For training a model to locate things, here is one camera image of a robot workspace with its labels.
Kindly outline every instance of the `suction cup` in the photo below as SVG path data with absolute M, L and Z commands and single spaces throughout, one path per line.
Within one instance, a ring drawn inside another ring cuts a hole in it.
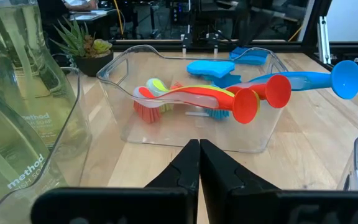
M 342 99 L 349 100 L 358 93 L 358 65 L 345 60 L 335 65 L 331 72 L 334 92 Z
M 290 101 L 290 81 L 283 75 L 272 76 L 266 83 L 265 96 L 272 107 L 283 108 Z
M 249 88 L 239 90 L 234 95 L 232 111 L 236 121 L 242 124 L 251 122 L 259 110 L 259 97 Z

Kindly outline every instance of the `wooden tabletop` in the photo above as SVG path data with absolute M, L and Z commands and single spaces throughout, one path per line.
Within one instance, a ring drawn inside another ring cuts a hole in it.
M 277 55 L 290 71 L 328 72 L 304 54 Z M 83 86 L 93 145 L 81 185 L 145 186 L 181 147 L 124 142 L 99 81 L 86 77 Z M 352 100 L 342 100 L 331 89 L 299 91 L 292 93 L 267 150 L 258 154 L 227 153 L 281 189 L 335 189 L 356 137 L 358 94 Z M 198 201 L 198 223 L 208 223 L 204 201 Z

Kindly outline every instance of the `plant pot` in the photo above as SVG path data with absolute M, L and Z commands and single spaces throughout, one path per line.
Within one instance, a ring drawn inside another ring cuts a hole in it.
M 74 57 L 74 61 L 77 64 L 77 67 L 85 75 L 89 77 L 96 77 L 97 72 L 107 63 L 111 62 L 113 58 L 114 52 L 111 52 L 109 55 L 100 58 Z

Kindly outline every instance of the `wooden table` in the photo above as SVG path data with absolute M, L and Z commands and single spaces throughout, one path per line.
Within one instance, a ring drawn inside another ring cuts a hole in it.
M 164 53 L 181 56 L 181 53 Z M 277 54 L 287 69 L 327 72 L 304 54 Z M 95 78 L 83 80 L 86 112 L 97 144 L 88 154 L 83 186 L 143 187 L 178 154 L 181 147 L 124 142 Z M 281 189 L 335 189 L 358 137 L 358 94 L 338 98 L 331 89 L 293 92 L 268 143 L 259 154 L 227 152 L 243 166 Z M 198 223 L 208 223 L 199 200 Z

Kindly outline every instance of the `succulent plant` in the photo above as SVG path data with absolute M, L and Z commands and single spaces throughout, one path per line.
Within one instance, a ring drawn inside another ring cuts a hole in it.
M 60 44 L 54 40 L 53 43 L 58 45 L 66 54 L 72 54 L 74 56 L 84 57 L 85 56 L 85 36 L 89 35 L 88 27 L 85 24 L 85 30 L 80 28 L 77 21 L 74 20 L 71 24 L 66 18 L 67 25 L 69 26 L 70 30 L 68 30 L 62 23 L 59 21 L 60 28 L 59 30 L 56 26 L 55 29 L 59 33 L 60 37 L 65 41 L 67 45 Z
M 88 27 L 85 24 L 85 29 L 80 28 L 77 21 L 74 20 L 73 23 L 69 22 L 64 18 L 70 30 L 68 30 L 62 23 L 59 21 L 60 29 L 55 26 L 55 29 L 59 33 L 60 37 L 65 41 L 66 45 L 60 44 L 51 39 L 55 44 L 57 44 L 66 54 L 77 57 L 103 57 L 110 54 L 110 48 L 112 44 L 109 42 L 97 39 L 89 35 Z
M 96 39 L 93 42 L 93 48 L 96 50 L 98 54 L 106 53 L 107 51 L 110 50 L 111 47 L 112 47 L 111 43 L 102 39 Z

